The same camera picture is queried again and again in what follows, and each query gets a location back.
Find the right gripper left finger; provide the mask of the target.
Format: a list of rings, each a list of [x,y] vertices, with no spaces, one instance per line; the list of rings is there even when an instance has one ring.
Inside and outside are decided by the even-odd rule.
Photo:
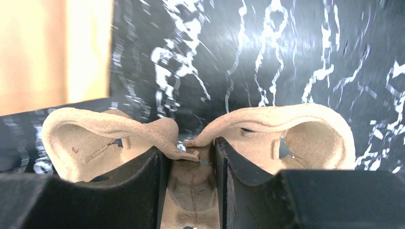
[[[3,229],[158,229],[170,160],[152,147],[89,182],[1,174]]]

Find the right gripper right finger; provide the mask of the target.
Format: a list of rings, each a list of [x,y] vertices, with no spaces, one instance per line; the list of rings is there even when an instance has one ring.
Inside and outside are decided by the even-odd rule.
[[[402,229],[405,174],[281,170],[271,175],[219,137],[215,163],[223,229]]]

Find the kraft paper takeout bag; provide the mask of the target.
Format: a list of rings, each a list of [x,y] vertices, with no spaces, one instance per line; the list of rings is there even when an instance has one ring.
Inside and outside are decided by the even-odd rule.
[[[111,0],[0,3],[0,113],[109,96]]]

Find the single pulp cup carrier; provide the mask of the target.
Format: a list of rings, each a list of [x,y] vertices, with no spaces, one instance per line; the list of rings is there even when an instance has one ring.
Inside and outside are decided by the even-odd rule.
[[[210,122],[178,149],[177,123],[143,124],[111,109],[60,108],[43,123],[43,146],[57,173],[90,181],[156,147],[173,161],[163,207],[163,229],[220,227],[213,156],[215,138],[274,175],[281,169],[354,169],[355,145],[344,118],[320,104],[249,107]]]

